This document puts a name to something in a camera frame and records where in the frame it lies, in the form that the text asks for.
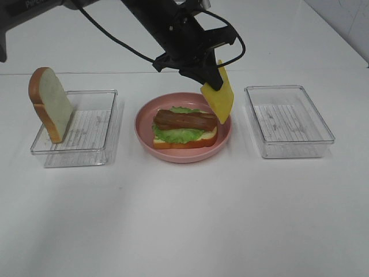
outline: yellow cheese slice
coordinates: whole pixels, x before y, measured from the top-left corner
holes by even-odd
[[[215,91],[208,83],[205,83],[200,90],[220,123],[224,124],[231,113],[235,96],[225,68],[219,68],[219,73],[223,79],[223,85],[218,91]]]

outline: bread slice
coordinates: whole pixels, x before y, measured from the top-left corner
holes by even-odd
[[[166,143],[163,140],[154,137],[153,146],[155,149],[189,149],[212,146],[218,138],[218,128],[215,127],[212,131],[204,132],[197,140],[189,141],[188,143]]]
[[[51,68],[38,68],[28,86],[29,98],[52,143],[61,143],[73,112],[59,78]]]

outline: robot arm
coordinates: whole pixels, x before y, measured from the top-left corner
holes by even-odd
[[[8,29],[58,5],[78,8],[89,18],[83,7],[97,0],[3,1],[0,4],[1,62],[6,61],[5,32]],[[164,49],[165,53],[155,60],[147,59],[157,71],[163,68],[179,69],[183,76],[201,84],[209,83],[215,90],[221,88],[223,80],[216,65],[214,49],[224,44],[233,44],[236,38],[240,39],[233,27],[227,25],[204,30],[194,17],[199,12],[206,12],[201,0],[187,0],[180,5],[174,0],[121,1]],[[240,42],[243,52],[238,58],[244,54],[244,44],[241,39]]]

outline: pink plate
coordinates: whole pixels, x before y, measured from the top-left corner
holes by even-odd
[[[211,147],[193,149],[154,149],[154,134],[151,126],[153,117],[160,108],[169,109],[175,107],[199,108],[202,111],[212,113],[205,98],[200,93],[177,92],[159,96],[144,105],[135,119],[135,131],[142,146],[153,156],[173,163],[192,163],[207,159],[217,154],[226,144],[231,134],[231,117],[221,125],[218,123],[218,139]]]

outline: clear plastic container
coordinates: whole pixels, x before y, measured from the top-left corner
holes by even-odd
[[[247,114],[263,158],[318,158],[334,143],[303,87],[247,87],[245,91]]]
[[[93,166],[112,163],[123,114],[117,91],[68,91],[74,107],[62,143],[53,144],[44,125],[31,146],[44,167]]]

